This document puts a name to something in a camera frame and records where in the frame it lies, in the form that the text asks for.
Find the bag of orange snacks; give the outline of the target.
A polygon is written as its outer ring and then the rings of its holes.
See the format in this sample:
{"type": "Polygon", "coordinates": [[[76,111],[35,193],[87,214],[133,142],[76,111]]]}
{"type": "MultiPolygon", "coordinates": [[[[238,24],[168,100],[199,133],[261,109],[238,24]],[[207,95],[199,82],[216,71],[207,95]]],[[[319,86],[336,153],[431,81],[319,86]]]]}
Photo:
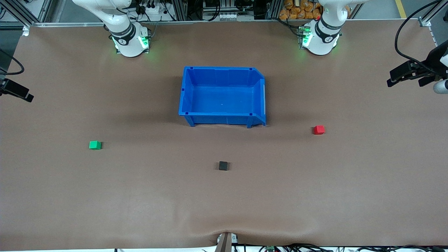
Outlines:
{"type": "Polygon", "coordinates": [[[284,0],[283,7],[278,18],[286,19],[320,19],[323,14],[323,6],[318,0],[284,0]]]}

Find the white power strip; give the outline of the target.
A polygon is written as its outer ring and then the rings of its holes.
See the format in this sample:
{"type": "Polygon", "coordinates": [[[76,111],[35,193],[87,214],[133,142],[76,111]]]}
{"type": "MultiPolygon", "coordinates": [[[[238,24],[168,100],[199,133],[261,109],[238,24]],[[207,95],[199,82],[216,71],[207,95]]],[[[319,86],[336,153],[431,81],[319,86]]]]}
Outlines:
{"type": "Polygon", "coordinates": [[[139,6],[144,7],[145,13],[148,15],[161,15],[166,10],[165,5],[160,0],[141,0],[139,6]]]}

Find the brown table mat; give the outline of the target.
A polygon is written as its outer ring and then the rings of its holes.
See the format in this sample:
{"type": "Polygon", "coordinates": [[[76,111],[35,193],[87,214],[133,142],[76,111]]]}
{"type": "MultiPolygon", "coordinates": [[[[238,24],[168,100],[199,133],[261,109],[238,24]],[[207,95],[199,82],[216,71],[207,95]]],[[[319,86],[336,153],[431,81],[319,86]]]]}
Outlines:
{"type": "Polygon", "coordinates": [[[12,78],[35,98],[0,97],[0,251],[207,247],[222,232],[448,245],[448,94],[387,87],[400,24],[350,21],[326,56],[278,22],[159,25],[137,58],[102,27],[32,27],[12,78]],[[188,126],[189,65],[257,68],[267,126],[188,126]]]}

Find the blue plastic storage bin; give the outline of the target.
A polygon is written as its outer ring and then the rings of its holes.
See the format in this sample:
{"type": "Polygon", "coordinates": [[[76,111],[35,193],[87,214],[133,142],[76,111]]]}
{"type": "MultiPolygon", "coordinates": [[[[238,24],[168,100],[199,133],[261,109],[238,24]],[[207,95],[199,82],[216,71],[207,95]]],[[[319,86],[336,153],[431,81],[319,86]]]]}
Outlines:
{"type": "Polygon", "coordinates": [[[267,124],[266,83],[256,68],[186,66],[178,115],[189,126],[267,124]]]}

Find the slanted aluminium frame strut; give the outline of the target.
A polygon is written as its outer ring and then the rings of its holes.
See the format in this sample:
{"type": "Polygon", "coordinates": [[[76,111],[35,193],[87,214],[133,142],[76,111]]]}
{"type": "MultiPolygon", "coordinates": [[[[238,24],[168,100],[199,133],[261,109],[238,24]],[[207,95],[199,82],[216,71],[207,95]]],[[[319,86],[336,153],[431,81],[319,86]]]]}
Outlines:
{"type": "Polygon", "coordinates": [[[441,13],[446,7],[448,7],[448,0],[435,0],[434,3],[430,5],[429,10],[427,10],[423,16],[419,17],[419,24],[421,27],[431,26],[431,20],[438,14],[441,13]]]}
{"type": "Polygon", "coordinates": [[[30,27],[46,19],[52,2],[53,0],[0,0],[0,7],[19,23],[30,27]]]}

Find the upright aluminium frame post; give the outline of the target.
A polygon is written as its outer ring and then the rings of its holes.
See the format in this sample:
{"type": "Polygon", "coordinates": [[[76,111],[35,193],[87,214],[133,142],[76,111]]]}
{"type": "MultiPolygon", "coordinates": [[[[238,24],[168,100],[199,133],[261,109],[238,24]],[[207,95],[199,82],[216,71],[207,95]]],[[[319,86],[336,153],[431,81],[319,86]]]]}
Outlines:
{"type": "Polygon", "coordinates": [[[265,14],[266,19],[279,18],[280,11],[284,7],[284,0],[266,0],[267,10],[265,14]]]}
{"type": "Polygon", "coordinates": [[[177,21],[186,21],[188,0],[171,0],[177,21]]]}

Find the silver table edge rail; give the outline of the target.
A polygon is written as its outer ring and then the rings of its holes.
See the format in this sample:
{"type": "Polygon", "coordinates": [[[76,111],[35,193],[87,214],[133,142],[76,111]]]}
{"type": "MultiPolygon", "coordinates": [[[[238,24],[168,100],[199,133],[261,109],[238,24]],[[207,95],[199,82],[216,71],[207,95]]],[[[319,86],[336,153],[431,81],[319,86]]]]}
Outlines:
{"type": "MultiPolygon", "coordinates": [[[[350,21],[398,21],[402,23],[405,19],[348,19],[345,24],[350,21]]],[[[275,20],[241,20],[241,21],[141,21],[142,24],[146,25],[191,25],[197,23],[205,24],[233,24],[233,23],[268,23],[276,22],[275,20]]],[[[41,28],[62,28],[62,27],[102,27],[103,22],[40,22],[31,24],[31,27],[41,27],[41,28]]]]}

